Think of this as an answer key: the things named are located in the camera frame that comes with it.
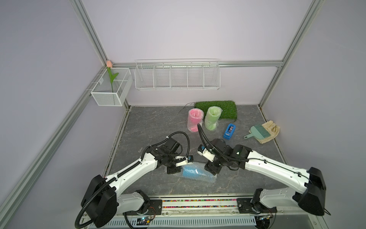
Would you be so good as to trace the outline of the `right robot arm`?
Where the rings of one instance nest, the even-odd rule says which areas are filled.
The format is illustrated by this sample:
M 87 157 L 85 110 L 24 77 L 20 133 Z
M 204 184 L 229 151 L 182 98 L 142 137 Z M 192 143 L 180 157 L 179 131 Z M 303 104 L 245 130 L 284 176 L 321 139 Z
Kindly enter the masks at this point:
M 217 175 L 223 167 L 232 171 L 243 169 L 262 174 L 286 186 L 284 189 L 256 189 L 249 202 L 238 204 L 241 213 L 258 215 L 277 207 L 299 207 L 315 216 L 329 214 L 325 207 L 327 187 L 319 169 L 292 167 L 243 145 L 232 148 L 222 139 L 209 141 L 202 126 L 198 125 L 197 128 L 202 141 L 197 152 L 208 160 L 206 171 Z

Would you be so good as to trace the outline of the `blue tape dispenser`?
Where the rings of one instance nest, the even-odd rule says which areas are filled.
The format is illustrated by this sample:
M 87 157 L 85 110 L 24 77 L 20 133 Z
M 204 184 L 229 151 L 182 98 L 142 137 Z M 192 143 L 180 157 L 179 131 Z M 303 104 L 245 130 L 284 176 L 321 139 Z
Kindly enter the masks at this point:
M 223 138 L 230 140 L 235 132 L 236 126 L 234 124 L 229 124 L 223 134 Z

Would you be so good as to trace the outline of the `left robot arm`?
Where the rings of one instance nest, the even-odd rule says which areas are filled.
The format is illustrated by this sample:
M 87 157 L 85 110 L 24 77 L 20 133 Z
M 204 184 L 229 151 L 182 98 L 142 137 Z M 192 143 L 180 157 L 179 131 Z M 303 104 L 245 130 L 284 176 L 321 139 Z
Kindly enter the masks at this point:
M 90 224 L 97 228 L 106 225 L 116 214 L 127 216 L 129 212 L 144 215 L 154 208 L 150 198 L 141 190 L 132 194 L 124 191 L 145 174 L 165 166 L 168 174 L 178 173 L 181 166 L 193 163 L 193 156 L 189 153 L 181 156 L 177 152 L 182 147 L 172 133 L 165 140 L 148 145 L 142 155 L 135 162 L 114 174 L 102 177 L 95 176 L 81 202 L 81 211 L 78 213 L 74 226 L 82 229 Z

